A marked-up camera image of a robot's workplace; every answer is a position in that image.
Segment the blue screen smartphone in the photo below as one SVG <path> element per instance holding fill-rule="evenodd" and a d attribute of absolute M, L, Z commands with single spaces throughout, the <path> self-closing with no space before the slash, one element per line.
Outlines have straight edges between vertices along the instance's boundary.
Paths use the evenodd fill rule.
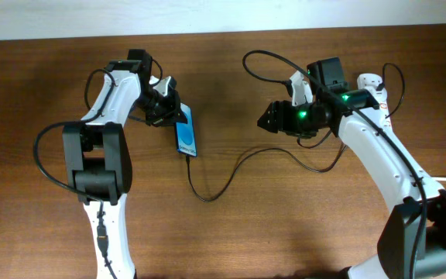
<path fill-rule="evenodd" d="M 177 151 L 189 157 L 196 157 L 197 146 L 191 109 L 184 103 L 180 104 L 180 108 L 187 119 L 187 123 L 177 122 L 175 125 Z"/>

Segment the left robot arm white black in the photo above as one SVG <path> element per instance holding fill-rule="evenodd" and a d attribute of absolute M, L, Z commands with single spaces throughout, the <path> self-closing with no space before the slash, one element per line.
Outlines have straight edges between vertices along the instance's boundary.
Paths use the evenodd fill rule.
<path fill-rule="evenodd" d="M 87 114 L 63 128 L 68 184 L 77 191 L 87 214 L 97 261 L 98 278 L 135 278 L 129 252 L 126 201 L 132 186 L 132 161 L 125 124 L 134 108 L 149 126 L 186 124 L 180 97 L 171 77 L 154 77 L 154 59 L 133 49 L 124 60 L 104 67 L 104 84 Z"/>

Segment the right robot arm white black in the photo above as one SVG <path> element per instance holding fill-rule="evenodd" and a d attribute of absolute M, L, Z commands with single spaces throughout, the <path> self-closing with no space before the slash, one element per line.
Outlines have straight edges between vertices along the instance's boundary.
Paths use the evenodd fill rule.
<path fill-rule="evenodd" d="M 350 89 L 338 58 L 319 60 L 285 81 L 289 98 L 272 102 L 258 126 L 311 138 L 329 129 L 360 159 L 389 219 L 376 254 L 345 278 L 429 278 L 446 274 L 446 189 L 393 132 L 383 77 L 361 74 Z"/>

